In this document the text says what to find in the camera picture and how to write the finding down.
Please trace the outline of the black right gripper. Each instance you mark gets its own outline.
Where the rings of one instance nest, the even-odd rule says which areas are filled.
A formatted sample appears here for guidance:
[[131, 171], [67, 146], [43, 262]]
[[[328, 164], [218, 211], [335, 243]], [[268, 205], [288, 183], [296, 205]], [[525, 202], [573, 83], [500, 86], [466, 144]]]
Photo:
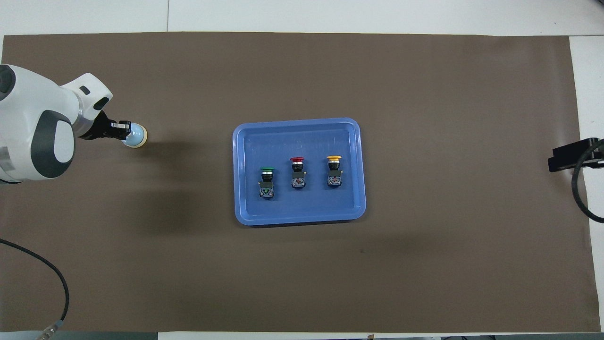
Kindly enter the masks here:
[[580, 156], [597, 142], [597, 148], [583, 162], [582, 167], [601, 169], [604, 167], [604, 140], [599, 138], [585, 138], [571, 144], [552, 149], [552, 157], [548, 158], [549, 172], [559, 172], [572, 169], [579, 161]]

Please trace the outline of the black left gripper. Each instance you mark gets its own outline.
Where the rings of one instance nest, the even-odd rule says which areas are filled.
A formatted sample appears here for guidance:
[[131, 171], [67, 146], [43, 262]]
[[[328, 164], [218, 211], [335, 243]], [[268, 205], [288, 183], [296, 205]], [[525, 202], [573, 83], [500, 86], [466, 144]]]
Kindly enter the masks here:
[[131, 122], [121, 120], [115, 122], [109, 119], [104, 111], [100, 111], [93, 120], [91, 127], [84, 133], [78, 133], [78, 138], [83, 140], [94, 140], [97, 138], [116, 138], [118, 140], [127, 140]]

